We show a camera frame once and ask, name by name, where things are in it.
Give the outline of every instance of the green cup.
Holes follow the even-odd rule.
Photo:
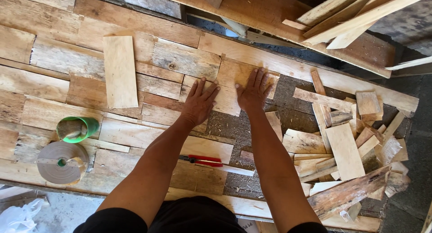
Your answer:
[[[76,139],[64,138],[63,141],[68,142],[68,143],[79,143],[79,142],[83,141],[84,139],[92,136],[99,128],[99,122],[94,118],[67,117],[67,118],[63,118],[61,121],[63,121],[63,120],[82,120],[87,125],[87,134],[85,136],[81,135]]]

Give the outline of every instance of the paper tape roll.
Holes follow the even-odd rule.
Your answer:
[[[55,184],[76,184],[89,166],[87,151],[77,143],[54,142],[43,148],[36,161],[40,175]]]

